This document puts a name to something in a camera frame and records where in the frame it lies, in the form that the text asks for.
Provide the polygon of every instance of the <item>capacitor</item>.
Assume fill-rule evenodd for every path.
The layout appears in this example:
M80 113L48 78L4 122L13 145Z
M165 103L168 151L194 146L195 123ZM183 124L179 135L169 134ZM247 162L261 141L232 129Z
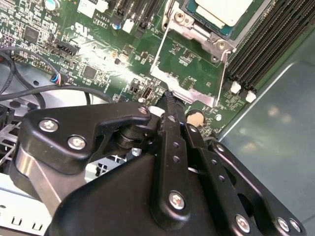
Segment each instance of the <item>capacitor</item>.
M60 8L60 2L58 0L45 0L45 8L48 11L55 11Z

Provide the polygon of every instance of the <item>black plastic bracket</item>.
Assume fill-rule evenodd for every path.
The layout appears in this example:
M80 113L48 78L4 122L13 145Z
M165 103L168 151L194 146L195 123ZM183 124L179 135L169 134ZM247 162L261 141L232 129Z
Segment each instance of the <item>black plastic bracket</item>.
M166 230L184 226L191 213L186 142L181 138L177 104L165 99L158 135L160 149L154 165L151 214Z
M302 223L223 144L212 142L209 150L220 157L247 214L264 235L306 235ZM280 225L282 220L286 231Z
M39 123L45 119L57 123L58 129L43 131ZM19 142L26 153L58 172L77 174L85 169L96 151L96 137L105 136L108 141L120 126L145 125L150 119L150 112L135 102L37 110L25 115ZM72 136L81 137L85 147L71 148L68 139Z
M198 170L209 211L221 235L261 236L261 232L247 216L218 155L207 150L199 131L190 124L183 127L185 140L189 142L189 166ZM248 223L242 230L236 217L242 216Z

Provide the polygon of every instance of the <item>motherboard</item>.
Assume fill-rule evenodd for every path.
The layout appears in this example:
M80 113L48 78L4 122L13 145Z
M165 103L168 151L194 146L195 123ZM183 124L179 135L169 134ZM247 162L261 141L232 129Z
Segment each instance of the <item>motherboard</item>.
M207 137L254 101L314 29L314 6L315 0L0 0L0 44L37 52L67 83L103 91L114 102L155 105L173 90ZM11 58L55 76L25 52Z

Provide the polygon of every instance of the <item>microchip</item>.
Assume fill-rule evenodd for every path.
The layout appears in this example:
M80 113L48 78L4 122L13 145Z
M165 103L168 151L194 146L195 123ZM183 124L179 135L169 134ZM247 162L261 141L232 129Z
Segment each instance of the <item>microchip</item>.
M129 55L132 52L132 47L130 46L125 46L124 50L126 51L126 53Z
M115 64L116 64L116 65L119 65L120 62L121 62L121 61L120 61L118 58L115 60Z
M96 72L97 70L93 69L92 67L90 66L86 66L85 69L84 69L84 72L83 72L83 76L87 79L94 79L95 75L96 75Z
M29 26L25 27L24 40L36 44L38 40L39 32Z

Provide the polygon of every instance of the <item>gray metal panel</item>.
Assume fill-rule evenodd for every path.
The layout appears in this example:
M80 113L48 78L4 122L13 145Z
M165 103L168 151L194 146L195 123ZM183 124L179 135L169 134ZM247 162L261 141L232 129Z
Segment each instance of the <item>gray metal panel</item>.
M315 31L268 87L222 143L315 235Z

